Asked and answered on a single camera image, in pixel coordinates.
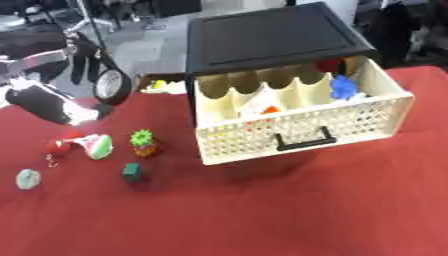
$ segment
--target drawer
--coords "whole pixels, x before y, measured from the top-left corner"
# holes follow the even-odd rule
[[[297,107],[252,118],[209,118],[196,82],[196,138],[204,164],[293,153],[393,136],[413,103],[374,61],[351,76],[369,97]]]
[[[323,2],[191,21],[186,85],[204,164],[394,135],[414,97],[374,58],[375,49]],[[337,70],[320,66],[335,61]],[[367,97],[332,100],[329,81],[338,74]],[[272,90],[281,111],[235,111],[258,90]]]

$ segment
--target gray floor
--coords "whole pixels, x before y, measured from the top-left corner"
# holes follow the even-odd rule
[[[284,5],[284,0],[203,0],[203,11],[200,13],[179,15],[156,20],[154,26],[164,26],[163,30],[142,30],[140,23],[125,22],[123,29],[108,33],[101,28],[102,35],[109,52],[117,64],[131,77],[148,73],[170,73],[185,70],[187,51],[187,26],[191,19],[209,17],[238,12],[247,12]],[[14,17],[0,17],[1,25],[14,21]],[[91,28],[82,30],[90,38],[95,36]],[[81,85],[73,85],[69,78],[68,68],[55,79],[59,89],[75,97],[89,97],[92,86],[88,81]]]

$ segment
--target blue toy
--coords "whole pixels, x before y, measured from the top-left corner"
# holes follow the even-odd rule
[[[348,100],[358,92],[356,83],[346,76],[338,75],[331,81],[331,97],[336,100]]]

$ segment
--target red tablecloth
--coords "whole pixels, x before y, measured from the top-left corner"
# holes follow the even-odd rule
[[[47,168],[64,127],[0,111],[0,255],[448,255],[448,76],[390,74],[416,95],[394,138],[219,166],[201,164],[184,96],[135,94],[85,132],[110,134],[113,155],[74,150]],[[121,177],[137,159],[131,131],[151,128],[161,153],[150,180]],[[23,168],[41,186],[19,191]]]

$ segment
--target green cube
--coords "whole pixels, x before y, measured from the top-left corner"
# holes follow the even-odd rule
[[[126,167],[123,169],[122,175],[127,182],[139,181],[141,178],[140,164],[138,163],[126,164]]]

